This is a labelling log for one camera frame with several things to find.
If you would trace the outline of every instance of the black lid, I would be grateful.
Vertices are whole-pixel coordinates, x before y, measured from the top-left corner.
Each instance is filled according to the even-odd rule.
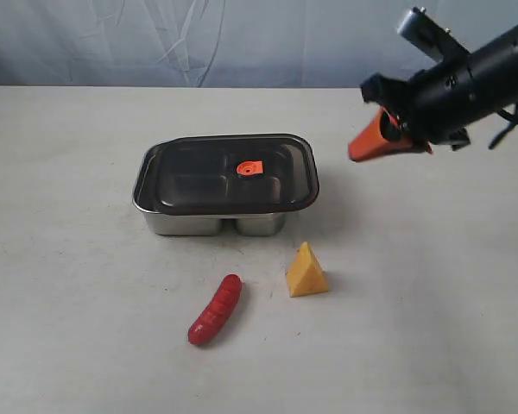
[[[155,210],[172,216],[294,211],[319,195],[313,151],[289,134],[179,138],[154,174]]]

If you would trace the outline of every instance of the red sausage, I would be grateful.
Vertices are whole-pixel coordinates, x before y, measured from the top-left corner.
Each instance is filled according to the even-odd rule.
[[[225,276],[211,302],[188,330],[193,345],[209,342],[223,328],[240,299],[242,280],[236,274]]]

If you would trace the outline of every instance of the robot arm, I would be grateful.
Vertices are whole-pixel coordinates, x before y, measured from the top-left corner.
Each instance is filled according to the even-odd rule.
[[[375,119],[349,145],[356,162],[398,153],[453,151],[470,144],[465,126],[497,113],[509,121],[490,145],[518,125],[518,26],[469,53],[448,30],[412,8],[398,32],[437,64],[411,79],[375,74],[361,84],[365,103],[381,106]],[[515,113],[503,108],[515,103]]]

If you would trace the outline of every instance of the wall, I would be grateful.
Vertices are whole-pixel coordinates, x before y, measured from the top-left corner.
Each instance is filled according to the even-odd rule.
[[[429,61],[395,33],[406,0],[0,0],[0,85],[347,87]],[[468,48],[518,0],[425,0]]]

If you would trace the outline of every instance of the table surface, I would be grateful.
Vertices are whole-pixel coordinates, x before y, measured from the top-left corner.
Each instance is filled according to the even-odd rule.
[[[0,413],[518,413],[518,130],[354,164],[375,111],[353,90],[0,87]],[[268,132],[319,170],[279,235],[149,231],[149,147]],[[289,298],[303,241],[332,291]],[[242,300],[195,348],[227,273]]]

